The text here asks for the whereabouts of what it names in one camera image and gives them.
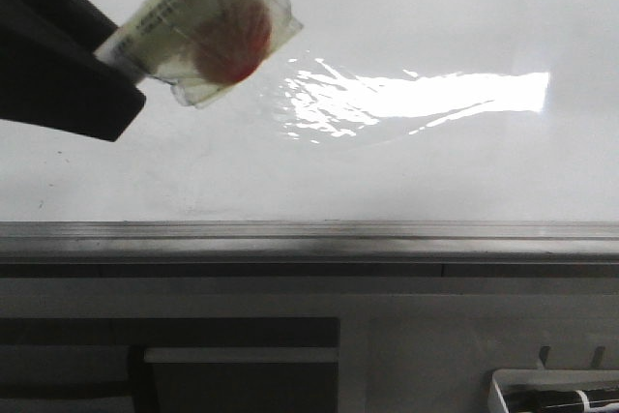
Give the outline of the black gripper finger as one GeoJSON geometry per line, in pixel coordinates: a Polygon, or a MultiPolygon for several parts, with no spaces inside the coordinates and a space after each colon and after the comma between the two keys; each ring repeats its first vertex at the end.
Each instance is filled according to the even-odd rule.
{"type": "Polygon", "coordinates": [[[146,98],[95,50],[116,25],[89,0],[1,0],[1,117],[115,141],[146,98]]]}

